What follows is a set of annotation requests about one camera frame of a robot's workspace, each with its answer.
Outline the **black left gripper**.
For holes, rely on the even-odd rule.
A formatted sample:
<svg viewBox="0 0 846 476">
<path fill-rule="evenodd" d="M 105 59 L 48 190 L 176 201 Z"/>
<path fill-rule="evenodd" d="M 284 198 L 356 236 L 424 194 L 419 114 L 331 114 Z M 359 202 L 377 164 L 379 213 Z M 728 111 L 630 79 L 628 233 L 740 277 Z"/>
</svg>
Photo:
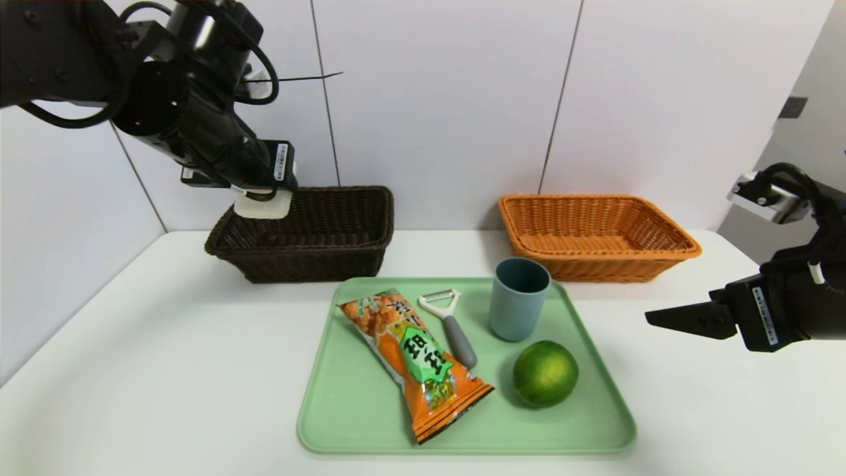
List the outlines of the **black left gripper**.
<svg viewBox="0 0 846 476">
<path fill-rule="evenodd" d="M 249 128 L 180 130 L 181 181 L 200 188 L 298 190 L 294 148 L 288 141 L 258 139 Z"/>
</svg>

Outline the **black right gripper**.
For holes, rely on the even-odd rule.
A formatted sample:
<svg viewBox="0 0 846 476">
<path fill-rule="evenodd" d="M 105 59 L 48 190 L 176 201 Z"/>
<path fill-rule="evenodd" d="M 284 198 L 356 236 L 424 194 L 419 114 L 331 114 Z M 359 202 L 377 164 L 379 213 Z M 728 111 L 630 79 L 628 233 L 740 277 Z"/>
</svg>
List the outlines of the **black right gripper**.
<svg viewBox="0 0 846 476">
<path fill-rule="evenodd" d="M 756 274 L 711 290 L 710 301 L 647 311 L 644 317 L 655 327 L 715 340 L 740 331 L 752 352 L 776 352 L 805 340 L 844 340 L 844 271 L 844 262 L 822 263 L 821 284 L 809 266 Z"/>
</svg>

